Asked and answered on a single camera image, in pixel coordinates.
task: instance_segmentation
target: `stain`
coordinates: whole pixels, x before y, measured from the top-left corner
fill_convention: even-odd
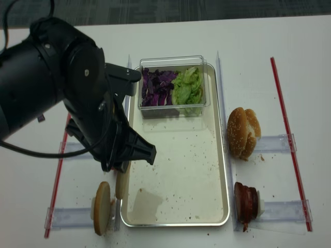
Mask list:
[[[139,189],[134,200],[132,211],[127,213],[129,220],[136,223],[153,223],[157,221],[156,213],[163,199],[146,189]]]

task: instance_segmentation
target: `bread slice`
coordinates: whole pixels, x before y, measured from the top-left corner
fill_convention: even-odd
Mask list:
[[[110,216],[110,186],[107,182],[99,185],[94,204],[94,231],[101,236],[105,233]]]

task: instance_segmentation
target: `lettuce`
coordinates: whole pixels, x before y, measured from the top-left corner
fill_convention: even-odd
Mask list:
[[[203,89],[202,77],[197,67],[191,67],[184,73],[179,72],[176,79],[172,81],[174,90],[172,102],[176,105],[201,103]]]

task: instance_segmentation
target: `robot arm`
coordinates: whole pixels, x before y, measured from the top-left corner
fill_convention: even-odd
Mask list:
[[[155,146],[130,128],[122,106],[140,78],[140,72],[105,63],[103,50],[68,23],[40,19],[27,39],[0,55],[0,140],[63,100],[71,115],[68,134],[103,171],[124,173],[131,160],[153,164]]]

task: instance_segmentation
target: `bun top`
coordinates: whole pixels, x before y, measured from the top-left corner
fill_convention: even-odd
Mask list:
[[[261,137],[255,112],[251,109],[244,111],[242,107],[236,108],[229,117],[227,131],[231,155],[247,160],[256,146],[256,137]]]
[[[230,114],[227,131],[230,153],[237,158],[245,149],[248,136],[247,117],[242,107],[236,108]]]

